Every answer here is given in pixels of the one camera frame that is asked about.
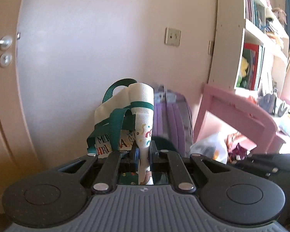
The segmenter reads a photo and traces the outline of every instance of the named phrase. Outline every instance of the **purple backpack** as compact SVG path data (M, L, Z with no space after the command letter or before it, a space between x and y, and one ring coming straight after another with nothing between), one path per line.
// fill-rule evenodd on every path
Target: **purple backpack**
M152 135L171 141L182 157L193 144L192 113L183 95L159 86L154 90Z

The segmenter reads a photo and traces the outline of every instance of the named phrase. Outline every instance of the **pink chair backrest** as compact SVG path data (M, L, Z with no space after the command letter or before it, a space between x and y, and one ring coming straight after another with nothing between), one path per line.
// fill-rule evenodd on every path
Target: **pink chair backrest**
M243 97L206 84L193 131L194 142L200 133L206 111L253 141L257 145L253 153L266 153L277 132L276 123L265 110Z

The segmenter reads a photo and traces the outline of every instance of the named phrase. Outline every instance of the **door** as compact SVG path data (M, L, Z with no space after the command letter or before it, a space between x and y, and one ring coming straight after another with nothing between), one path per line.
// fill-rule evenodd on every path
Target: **door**
M17 76L22 0L0 0L0 213L6 187L42 170L25 121Z

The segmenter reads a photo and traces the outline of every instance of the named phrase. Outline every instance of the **electrical outlet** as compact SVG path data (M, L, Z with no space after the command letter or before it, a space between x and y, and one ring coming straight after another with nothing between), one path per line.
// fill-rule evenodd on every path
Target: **electrical outlet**
M181 39L181 31L167 27L165 29L165 44L179 46Z

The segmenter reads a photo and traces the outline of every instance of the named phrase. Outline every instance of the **white tote bag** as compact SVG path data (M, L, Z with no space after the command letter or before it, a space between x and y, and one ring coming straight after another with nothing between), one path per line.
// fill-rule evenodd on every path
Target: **white tote bag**
M113 96L118 86L126 87ZM105 158L114 150L131 150L136 141L140 158L138 182L153 184L148 160L153 110L154 90L149 85L130 78L115 82L95 110L95 130L87 139L88 152Z

